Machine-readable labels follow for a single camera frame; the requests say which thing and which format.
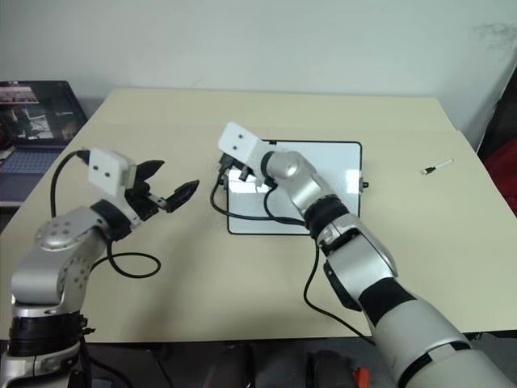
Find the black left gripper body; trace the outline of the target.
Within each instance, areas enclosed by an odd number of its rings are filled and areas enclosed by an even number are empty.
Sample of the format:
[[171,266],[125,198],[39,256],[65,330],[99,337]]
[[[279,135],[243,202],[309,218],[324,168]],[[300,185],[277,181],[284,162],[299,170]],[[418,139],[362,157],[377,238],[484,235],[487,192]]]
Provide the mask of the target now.
[[160,210],[166,210],[166,201],[150,191],[142,179],[135,178],[133,186],[125,190],[124,198],[142,221],[147,221]]

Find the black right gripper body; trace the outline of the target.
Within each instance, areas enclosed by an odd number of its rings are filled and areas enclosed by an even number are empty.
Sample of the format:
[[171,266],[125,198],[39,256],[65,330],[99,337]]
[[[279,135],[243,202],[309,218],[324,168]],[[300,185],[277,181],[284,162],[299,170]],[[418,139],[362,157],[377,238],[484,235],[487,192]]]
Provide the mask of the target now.
[[237,176],[239,180],[242,182],[246,182],[247,178],[250,175],[254,175],[254,172],[251,168],[239,162],[237,159],[231,157],[230,155],[223,153],[219,160],[219,172],[218,178],[216,180],[217,183],[223,183],[223,176],[230,171],[233,167],[235,167],[239,171],[239,175]]

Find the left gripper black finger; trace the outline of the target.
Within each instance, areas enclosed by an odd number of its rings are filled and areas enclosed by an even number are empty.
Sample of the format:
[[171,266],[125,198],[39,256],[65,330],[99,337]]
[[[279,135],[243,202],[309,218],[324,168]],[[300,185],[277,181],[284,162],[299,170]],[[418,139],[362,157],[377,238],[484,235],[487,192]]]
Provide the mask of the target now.
[[157,171],[165,164],[162,160],[148,160],[137,165],[135,180],[145,182],[153,177]]
[[168,196],[165,199],[165,204],[163,209],[167,213],[173,213],[183,205],[185,205],[195,194],[197,188],[199,187],[199,180],[192,180],[190,182],[186,182],[180,187],[176,188],[174,193]]

